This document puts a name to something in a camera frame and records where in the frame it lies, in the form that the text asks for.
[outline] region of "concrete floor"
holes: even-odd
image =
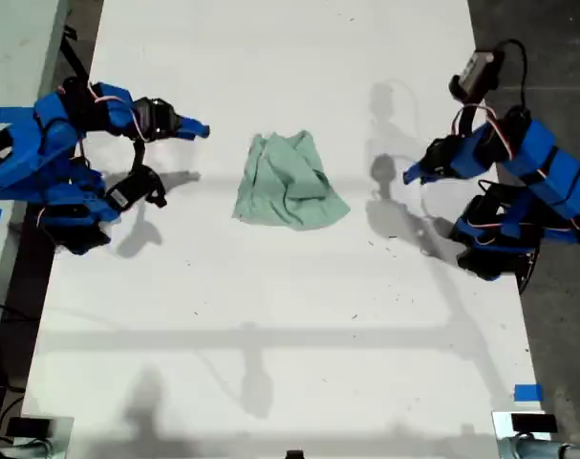
[[[530,63],[527,103],[532,115],[555,132],[561,147],[580,158],[580,0],[468,3],[479,47],[493,46],[508,37],[526,44]],[[75,51],[87,68],[96,43],[101,7],[102,0],[71,1],[67,24],[77,29]],[[516,54],[509,54],[503,88],[488,99],[498,111],[518,100],[520,61]],[[61,56],[55,82],[72,74]],[[38,272],[44,273],[45,269],[39,267]],[[31,292],[32,287],[18,290]],[[543,246],[523,305],[536,377],[545,389],[544,407],[557,416],[559,438],[580,445],[580,247]],[[15,334],[12,329],[12,342]],[[28,374],[32,348],[29,350],[26,345],[21,352],[23,359],[16,358],[15,352],[7,352],[12,355],[12,362],[8,361],[13,369],[10,374],[18,380]]]

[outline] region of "white table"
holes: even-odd
[[[0,106],[32,106],[50,91],[66,13],[66,0],[0,0]],[[8,222],[21,221],[25,207],[0,201],[0,208],[0,303],[5,303],[18,248]]]
[[[464,0],[106,0],[93,80],[211,137],[150,145],[200,181],[56,257],[24,414],[75,418],[71,459],[496,457],[490,412],[534,382],[515,281],[453,266],[426,218],[455,220],[475,184],[400,179],[448,132],[473,49]],[[303,128],[351,213],[312,232],[231,219],[252,136]],[[86,148],[108,173],[132,161],[125,139]],[[384,153],[400,204],[373,195]]]

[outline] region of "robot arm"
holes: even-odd
[[[485,279],[515,272],[521,285],[543,238],[580,244],[580,162],[557,147],[552,133],[532,119],[523,91],[521,104],[499,120],[478,105],[498,85],[504,60],[500,48],[506,43],[519,42],[507,40],[493,51],[476,52],[462,75],[452,78],[451,92],[463,103],[459,132],[434,140],[403,180],[427,184],[471,179],[494,164],[519,178],[525,186],[491,184],[484,196],[476,196],[450,237],[468,248],[458,258],[460,266]],[[525,57],[525,48],[519,46]],[[472,131],[478,108],[487,111],[487,122]]]
[[[134,143],[130,172],[109,190],[85,157],[73,155],[91,131]],[[148,142],[208,135],[208,126],[177,115],[164,100],[133,102],[125,89],[69,78],[36,102],[31,119],[0,131],[0,200],[39,205],[37,225],[57,245],[82,254],[109,242],[99,223],[115,220],[140,198],[166,205],[160,177],[143,164]]]

